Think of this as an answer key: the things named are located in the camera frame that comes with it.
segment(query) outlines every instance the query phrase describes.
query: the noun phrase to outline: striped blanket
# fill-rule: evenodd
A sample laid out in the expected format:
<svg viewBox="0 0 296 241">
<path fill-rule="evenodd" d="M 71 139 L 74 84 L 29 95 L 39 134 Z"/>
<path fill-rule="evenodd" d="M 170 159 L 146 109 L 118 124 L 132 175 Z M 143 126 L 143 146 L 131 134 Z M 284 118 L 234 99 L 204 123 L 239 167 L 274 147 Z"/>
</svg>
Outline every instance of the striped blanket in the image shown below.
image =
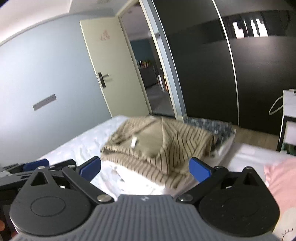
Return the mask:
<svg viewBox="0 0 296 241">
<path fill-rule="evenodd" d="M 193 179 L 188 161 L 209 153 L 212 139 L 208 131 L 174 119 L 130 118 L 110 136 L 101 149 L 101 159 L 176 189 Z"/>
</svg>

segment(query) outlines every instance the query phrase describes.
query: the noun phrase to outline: open door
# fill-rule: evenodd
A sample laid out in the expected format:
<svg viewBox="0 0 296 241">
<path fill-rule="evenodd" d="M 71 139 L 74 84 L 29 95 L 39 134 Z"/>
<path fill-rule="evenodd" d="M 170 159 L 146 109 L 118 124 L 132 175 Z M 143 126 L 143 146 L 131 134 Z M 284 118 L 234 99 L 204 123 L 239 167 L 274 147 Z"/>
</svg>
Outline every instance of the open door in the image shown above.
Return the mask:
<svg viewBox="0 0 296 241">
<path fill-rule="evenodd" d="M 81 20 L 80 26 L 111 116 L 149 115 L 119 19 Z"/>
</svg>

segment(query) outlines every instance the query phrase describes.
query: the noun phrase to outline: wardrobe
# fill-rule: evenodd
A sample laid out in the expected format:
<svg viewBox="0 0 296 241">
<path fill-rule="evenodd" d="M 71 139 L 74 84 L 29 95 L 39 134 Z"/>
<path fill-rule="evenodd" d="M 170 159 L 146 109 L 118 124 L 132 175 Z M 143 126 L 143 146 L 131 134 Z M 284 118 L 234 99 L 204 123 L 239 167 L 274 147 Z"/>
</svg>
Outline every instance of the wardrobe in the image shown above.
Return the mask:
<svg viewBox="0 0 296 241">
<path fill-rule="evenodd" d="M 296 88 L 296 8 L 289 0 L 154 0 L 187 115 L 279 134 Z"/>
</svg>

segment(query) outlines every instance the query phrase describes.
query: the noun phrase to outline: white table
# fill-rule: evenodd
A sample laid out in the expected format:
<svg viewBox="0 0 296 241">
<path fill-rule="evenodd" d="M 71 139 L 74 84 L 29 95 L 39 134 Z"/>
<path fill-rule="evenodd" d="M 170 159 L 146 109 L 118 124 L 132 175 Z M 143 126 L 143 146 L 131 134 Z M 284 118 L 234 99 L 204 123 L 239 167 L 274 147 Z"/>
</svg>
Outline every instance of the white table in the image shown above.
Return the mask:
<svg viewBox="0 0 296 241">
<path fill-rule="evenodd" d="M 283 120 L 277 151 L 281 150 L 283 143 L 296 146 L 296 95 L 294 91 L 284 91 Z"/>
</svg>

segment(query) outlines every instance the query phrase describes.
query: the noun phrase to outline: pink pillow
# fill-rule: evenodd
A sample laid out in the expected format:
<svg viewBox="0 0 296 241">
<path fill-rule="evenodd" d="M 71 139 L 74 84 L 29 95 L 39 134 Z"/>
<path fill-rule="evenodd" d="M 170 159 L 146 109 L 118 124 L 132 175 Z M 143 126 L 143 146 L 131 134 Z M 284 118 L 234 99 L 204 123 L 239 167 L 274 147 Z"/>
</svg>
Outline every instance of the pink pillow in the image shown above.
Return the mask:
<svg viewBox="0 0 296 241">
<path fill-rule="evenodd" d="M 280 209 L 274 234 L 283 241 L 293 240 L 296 236 L 296 158 L 265 166 L 264 172 L 266 185 Z"/>
</svg>

